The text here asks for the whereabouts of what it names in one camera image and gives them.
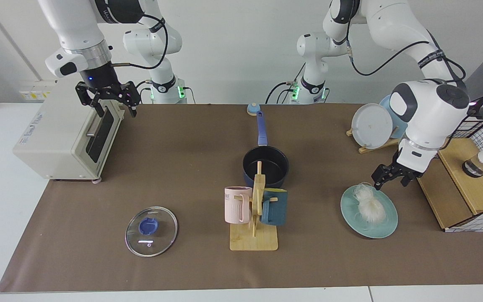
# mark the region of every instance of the white table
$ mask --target white table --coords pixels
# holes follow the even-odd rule
[[[0,104],[0,279],[48,183],[12,154],[40,104]],[[483,285],[0,294],[6,301],[483,301]]]

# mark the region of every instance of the light blue plate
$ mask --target light blue plate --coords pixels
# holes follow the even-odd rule
[[[398,213],[391,199],[382,191],[372,188],[374,196],[381,202],[385,209],[387,217],[383,222],[377,225],[371,225],[366,222],[359,212],[359,201],[353,197],[353,191],[357,185],[349,187],[340,200],[340,210],[343,213],[344,220],[357,233],[369,238],[385,238],[391,235],[398,226]]]
[[[392,128],[394,129],[398,127],[398,129],[396,129],[396,131],[391,134],[391,139],[399,139],[404,135],[404,132],[406,132],[406,129],[408,128],[408,123],[401,120],[398,115],[396,115],[396,113],[391,110],[390,102],[391,95],[389,94],[388,96],[384,97],[381,102],[379,102],[379,104],[385,107],[385,109],[387,109],[387,111],[391,115]]]

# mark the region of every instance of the dark teal mug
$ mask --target dark teal mug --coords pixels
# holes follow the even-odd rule
[[[286,223],[288,191],[266,188],[262,199],[260,222],[266,225],[282,226]]]

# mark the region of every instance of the saucepan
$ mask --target saucepan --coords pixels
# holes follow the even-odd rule
[[[279,149],[268,146],[266,123],[262,111],[257,112],[258,146],[249,150],[243,158],[244,180],[253,187],[257,163],[262,162],[262,174],[266,175],[266,187],[280,188],[290,169],[286,155]]]

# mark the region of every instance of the brown table mat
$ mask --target brown table mat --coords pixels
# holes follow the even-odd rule
[[[399,216],[390,237],[347,226],[342,193],[395,152],[357,153],[345,131],[358,107],[263,107],[270,145],[291,165],[287,225],[275,252],[231,252],[223,188],[244,183],[255,117],[242,105],[140,106],[122,122],[100,184],[49,182],[0,292],[483,284],[483,233],[441,232],[417,182],[383,186]],[[153,205],[172,210],[180,229],[165,254],[140,258],[124,235]]]

